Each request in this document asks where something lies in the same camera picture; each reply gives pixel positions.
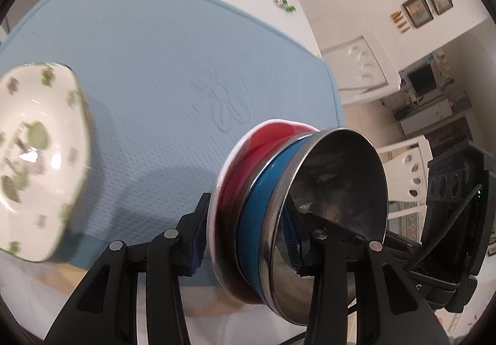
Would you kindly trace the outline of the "pink cartoon bowl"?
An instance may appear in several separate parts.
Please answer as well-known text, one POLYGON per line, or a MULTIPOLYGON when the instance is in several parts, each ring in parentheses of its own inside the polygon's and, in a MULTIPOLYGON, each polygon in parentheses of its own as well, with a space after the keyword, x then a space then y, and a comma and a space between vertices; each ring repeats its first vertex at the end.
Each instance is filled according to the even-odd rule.
POLYGON ((235 220, 232 206, 251 171, 264 156, 281 143, 301 133, 315 133, 317 128, 302 122, 270 119, 257 124, 235 145, 224 162, 209 203, 207 240, 215 276, 233 296, 252 298, 253 290, 237 270, 231 224, 235 220))

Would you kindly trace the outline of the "red steel bowl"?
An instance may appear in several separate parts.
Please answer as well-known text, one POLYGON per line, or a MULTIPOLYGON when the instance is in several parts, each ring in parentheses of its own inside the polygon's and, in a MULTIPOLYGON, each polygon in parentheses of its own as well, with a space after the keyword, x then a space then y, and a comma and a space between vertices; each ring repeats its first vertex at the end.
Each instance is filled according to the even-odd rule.
POLYGON ((244 288, 255 292, 252 298, 246 295, 234 296, 244 303, 263 304, 265 302, 259 277, 259 247, 267 205, 281 171, 310 134, 313 133, 292 136, 264 156, 251 171, 235 200, 235 205, 232 206, 235 220, 231 226, 237 270, 246 283, 244 288))

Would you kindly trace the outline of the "light blue table mat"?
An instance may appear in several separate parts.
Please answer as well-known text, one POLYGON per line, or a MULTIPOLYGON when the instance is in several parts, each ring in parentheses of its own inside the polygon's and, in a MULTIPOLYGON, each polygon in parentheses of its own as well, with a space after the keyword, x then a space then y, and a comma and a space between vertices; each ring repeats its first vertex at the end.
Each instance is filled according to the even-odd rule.
POLYGON ((215 0, 42 0, 1 68, 45 61, 75 71, 92 114, 86 192, 56 255, 83 269, 112 240, 173 227, 260 122, 345 124, 325 62, 215 0))

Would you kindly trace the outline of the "blue steel bowl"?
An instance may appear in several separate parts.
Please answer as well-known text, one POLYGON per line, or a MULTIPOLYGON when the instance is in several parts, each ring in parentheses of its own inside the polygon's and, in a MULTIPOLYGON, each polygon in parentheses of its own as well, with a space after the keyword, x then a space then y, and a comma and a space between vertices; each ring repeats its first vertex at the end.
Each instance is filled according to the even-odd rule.
POLYGON ((303 136, 270 161, 244 201, 235 240, 243 278, 279 317, 308 324, 314 231, 382 242, 387 192, 378 152, 361 133, 303 136))

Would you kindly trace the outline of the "floral octagonal plate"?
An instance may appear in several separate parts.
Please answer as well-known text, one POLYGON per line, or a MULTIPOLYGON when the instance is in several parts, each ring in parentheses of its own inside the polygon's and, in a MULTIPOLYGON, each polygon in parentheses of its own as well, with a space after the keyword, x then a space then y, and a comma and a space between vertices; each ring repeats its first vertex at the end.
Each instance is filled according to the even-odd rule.
POLYGON ((1 249, 28 262, 56 251, 91 169, 92 119, 77 76, 57 63, 1 77, 1 249))

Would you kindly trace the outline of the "small green toy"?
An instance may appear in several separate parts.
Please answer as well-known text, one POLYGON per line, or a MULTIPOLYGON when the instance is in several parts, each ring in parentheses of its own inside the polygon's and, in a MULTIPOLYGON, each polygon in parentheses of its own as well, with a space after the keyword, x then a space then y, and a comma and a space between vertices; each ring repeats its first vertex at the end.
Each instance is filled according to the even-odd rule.
POLYGON ((287 0, 274 0, 273 3, 285 13, 293 13, 296 11, 296 7, 287 0))

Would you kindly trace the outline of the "white chair near right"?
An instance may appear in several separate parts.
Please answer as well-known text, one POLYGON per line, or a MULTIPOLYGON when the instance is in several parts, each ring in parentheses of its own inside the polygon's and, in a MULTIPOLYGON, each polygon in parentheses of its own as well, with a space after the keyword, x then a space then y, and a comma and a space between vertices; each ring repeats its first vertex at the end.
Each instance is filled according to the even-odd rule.
POLYGON ((427 210, 430 144, 423 135, 378 148, 388 186, 388 228, 417 243, 427 210))

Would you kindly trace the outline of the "white chair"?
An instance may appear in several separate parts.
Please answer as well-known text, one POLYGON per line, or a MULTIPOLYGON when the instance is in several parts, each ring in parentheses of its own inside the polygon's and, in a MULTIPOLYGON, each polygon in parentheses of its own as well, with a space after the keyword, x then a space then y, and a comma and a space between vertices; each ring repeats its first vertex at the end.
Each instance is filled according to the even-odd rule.
POLYGON ((388 186, 388 228, 417 243, 427 210, 430 144, 423 135, 378 148, 388 186))
POLYGON ((401 78, 373 33, 321 50, 343 106, 373 102, 400 90, 401 78))

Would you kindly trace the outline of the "white chair far right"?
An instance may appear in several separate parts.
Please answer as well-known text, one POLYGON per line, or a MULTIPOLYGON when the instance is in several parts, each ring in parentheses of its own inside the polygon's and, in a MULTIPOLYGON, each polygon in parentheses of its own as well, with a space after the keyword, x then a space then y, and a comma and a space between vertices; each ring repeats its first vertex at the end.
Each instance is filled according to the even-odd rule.
POLYGON ((400 90, 401 78, 373 33, 321 50, 343 106, 373 102, 400 90))

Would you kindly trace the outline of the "small framed picture lower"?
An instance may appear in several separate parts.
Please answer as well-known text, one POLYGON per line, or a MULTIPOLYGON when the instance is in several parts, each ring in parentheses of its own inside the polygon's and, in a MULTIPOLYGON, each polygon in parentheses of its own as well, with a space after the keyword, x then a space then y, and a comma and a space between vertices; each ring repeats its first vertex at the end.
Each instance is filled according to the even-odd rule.
POLYGON ((434 19, 426 0, 408 0, 402 4, 413 26, 418 29, 434 19))

